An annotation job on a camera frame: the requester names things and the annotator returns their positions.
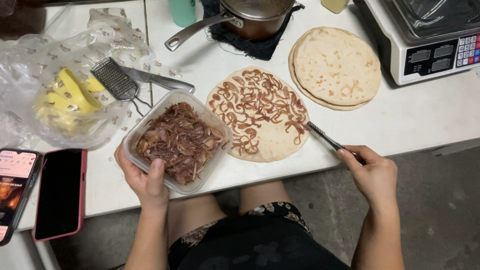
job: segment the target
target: knife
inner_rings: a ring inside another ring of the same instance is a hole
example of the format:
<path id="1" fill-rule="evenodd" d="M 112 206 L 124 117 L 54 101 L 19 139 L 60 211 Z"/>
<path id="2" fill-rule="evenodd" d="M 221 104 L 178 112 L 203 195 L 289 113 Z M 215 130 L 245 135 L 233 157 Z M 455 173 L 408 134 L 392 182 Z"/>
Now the knife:
<path id="1" fill-rule="evenodd" d="M 168 90 L 182 89 L 193 94 L 195 92 L 195 86 L 175 80 L 172 78 L 151 74 L 145 71 L 141 71 L 134 68 L 120 66 L 120 68 L 130 76 L 130 78 L 141 82 L 152 82 Z"/>
<path id="2" fill-rule="evenodd" d="M 323 130 L 321 130 L 320 128 L 318 128 L 315 124 L 313 124 L 312 122 L 308 121 L 307 122 L 307 127 L 309 127 L 312 131 L 314 131 L 315 133 L 317 133 L 320 137 L 322 137 L 325 141 L 327 141 L 333 148 L 335 148 L 335 151 L 338 151 L 339 149 L 345 149 L 347 150 L 343 145 L 339 144 L 338 142 L 334 141 L 332 138 L 330 138 L 329 136 L 327 136 L 325 134 L 325 132 Z M 349 151 L 350 153 L 352 153 L 352 155 L 355 157 L 355 159 L 360 163 L 360 165 L 365 165 L 366 162 L 365 160 L 363 160 L 363 158 L 357 154 L 357 153 L 353 153 L 351 151 Z"/>

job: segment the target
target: gray floor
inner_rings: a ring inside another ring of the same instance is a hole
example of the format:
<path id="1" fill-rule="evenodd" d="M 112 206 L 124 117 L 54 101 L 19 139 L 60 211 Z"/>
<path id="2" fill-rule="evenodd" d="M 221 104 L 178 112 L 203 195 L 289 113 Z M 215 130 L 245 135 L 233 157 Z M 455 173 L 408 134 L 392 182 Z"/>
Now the gray floor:
<path id="1" fill-rule="evenodd" d="M 429 151 L 392 158 L 407 269 L 480 270 L 480 147 L 445 157 Z M 349 171 L 338 168 L 284 180 L 320 244 L 350 263 L 367 203 Z M 238 190 L 216 195 L 235 211 Z M 140 211 L 90 218 L 78 234 L 51 241 L 63 269 L 106 270 L 125 262 Z"/>

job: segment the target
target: stacked flatbread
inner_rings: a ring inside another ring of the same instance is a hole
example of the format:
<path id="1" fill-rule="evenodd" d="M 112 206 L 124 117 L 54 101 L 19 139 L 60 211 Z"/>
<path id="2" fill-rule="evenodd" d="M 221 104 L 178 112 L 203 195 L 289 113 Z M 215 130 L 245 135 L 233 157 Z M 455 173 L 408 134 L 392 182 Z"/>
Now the stacked flatbread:
<path id="1" fill-rule="evenodd" d="M 303 94 L 333 110 L 367 104 L 382 77 L 380 61 L 363 39 L 331 27 L 303 34 L 290 51 L 288 69 Z"/>

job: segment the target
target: flatbread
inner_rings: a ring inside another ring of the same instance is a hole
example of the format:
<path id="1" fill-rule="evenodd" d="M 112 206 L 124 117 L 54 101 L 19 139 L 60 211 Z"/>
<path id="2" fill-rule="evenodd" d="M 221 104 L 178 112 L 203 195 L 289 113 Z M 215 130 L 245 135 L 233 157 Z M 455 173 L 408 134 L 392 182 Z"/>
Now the flatbread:
<path id="1" fill-rule="evenodd" d="M 300 84 L 312 95 L 336 105 L 372 100 L 381 81 L 380 61 L 356 35 L 318 27 L 297 41 L 293 62 Z"/>
<path id="2" fill-rule="evenodd" d="M 256 66 L 235 71 L 218 83 L 206 106 L 232 129 L 234 141 L 228 153 L 241 160 L 282 160 L 297 152 L 309 136 L 303 128 L 310 118 L 300 95 Z"/>
<path id="3" fill-rule="evenodd" d="M 362 107 L 363 105 L 367 104 L 368 102 L 370 102 L 370 101 L 366 101 L 366 102 L 363 102 L 363 103 L 360 103 L 360 104 L 357 104 L 357 105 L 352 105 L 352 106 L 335 105 L 335 104 L 332 104 L 332 103 L 328 103 L 323 99 L 317 98 L 316 96 L 312 95 L 307 89 L 303 88 L 303 86 L 299 83 L 299 81 L 297 79 L 297 75 L 295 74 L 295 66 L 293 64 L 293 55 L 294 55 L 295 47 L 297 46 L 298 41 L 302 37 L 304 37 L 306 34 L 308 34 L 309 32 L 310 31 L 307 31 L 305 34 L 303 34 L 297 40 L 297 42 L 295 42 L 295 44 L 292 47 L 292 50 L 290 50 L 290 54 L 288 55 L 288 71 L 290 72 L 290 77 L 292 78 L 293 83 L 295 83 L 297 85 L 300 92 L 302 92 L 304 95 L 306 95 L 309 99 L 313 100 L 314 102 L 316 102 L 316 103 L 318 103 L 318 104 L 320 104 L 324 107 L 330 108 L 332 110 L 343 110 L 343 111 L 354 110 L 354 109 L 358 109 L 358 108 Z"/>

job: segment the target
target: wrist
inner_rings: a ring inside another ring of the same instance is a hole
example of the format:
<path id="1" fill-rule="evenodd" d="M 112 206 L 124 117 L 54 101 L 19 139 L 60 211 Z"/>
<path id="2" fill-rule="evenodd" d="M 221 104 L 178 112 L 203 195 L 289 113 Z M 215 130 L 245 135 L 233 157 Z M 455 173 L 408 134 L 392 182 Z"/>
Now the wrist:
<path id="1" fill-rule="evenodd" d="M 381 206 L 370 204 L 369 212 L 371 213 L 373 221 L 376 223 L 390 223 L 398 222 L 400 220 L 396 201 L 392 203 L 384 203 Z"/>
<path id="2" fill-rule="evenodd" d="M 168 205 L 162 205 L 157 207 L 143 207 L 141 217 L 147 219 L 164 219 L 167 215 Z"/>

